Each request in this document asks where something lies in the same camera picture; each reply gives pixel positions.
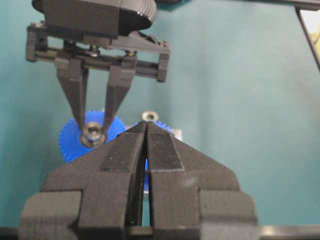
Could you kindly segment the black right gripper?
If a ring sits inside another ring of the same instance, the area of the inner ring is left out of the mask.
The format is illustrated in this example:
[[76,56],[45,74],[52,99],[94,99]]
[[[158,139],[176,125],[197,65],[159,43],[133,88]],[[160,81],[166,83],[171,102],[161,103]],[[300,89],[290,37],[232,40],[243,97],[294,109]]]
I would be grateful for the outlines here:
[[[129,55],[151,53],[157,62],[124,60]],[[82,131],[85,126],[88,69],[109,70],[106,89],[103,132],[111,126],[135,75],[165,82],[170,59],[170,45],[152,35],[133,31],[116,39],[93,35],[54,32],[44,21],[27,27],[25,58],[30,62],[47,61],[56,65],[56,74]]]

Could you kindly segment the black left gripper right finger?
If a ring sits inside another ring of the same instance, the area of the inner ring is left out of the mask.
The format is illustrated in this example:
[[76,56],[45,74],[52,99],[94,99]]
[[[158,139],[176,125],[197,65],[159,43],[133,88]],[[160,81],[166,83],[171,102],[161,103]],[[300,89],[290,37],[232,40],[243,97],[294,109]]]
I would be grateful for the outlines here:
[[253,199],[235,173],[147,124],[150,223],[156,240],[256,240]]

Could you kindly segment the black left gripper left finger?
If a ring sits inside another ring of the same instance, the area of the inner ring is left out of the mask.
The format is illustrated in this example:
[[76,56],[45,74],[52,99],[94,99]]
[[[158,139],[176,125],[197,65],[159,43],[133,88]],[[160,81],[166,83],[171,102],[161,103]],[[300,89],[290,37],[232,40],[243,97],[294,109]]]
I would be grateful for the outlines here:
[[21,240],[123,240],[141,223],[146,122],[50,172],[29,197]]

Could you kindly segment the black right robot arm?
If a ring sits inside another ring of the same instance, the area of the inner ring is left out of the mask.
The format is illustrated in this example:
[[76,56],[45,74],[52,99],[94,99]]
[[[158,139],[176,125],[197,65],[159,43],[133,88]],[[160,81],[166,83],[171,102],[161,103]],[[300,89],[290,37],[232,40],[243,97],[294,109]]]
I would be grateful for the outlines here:
[[170,45],[144,34],[154,0],[34,0],[44,20],[27,27],[25,58],[48,61],[80,130],[85,128],[89,71],[109,73],[102,131],[106,132],[135,76],[165,82]]

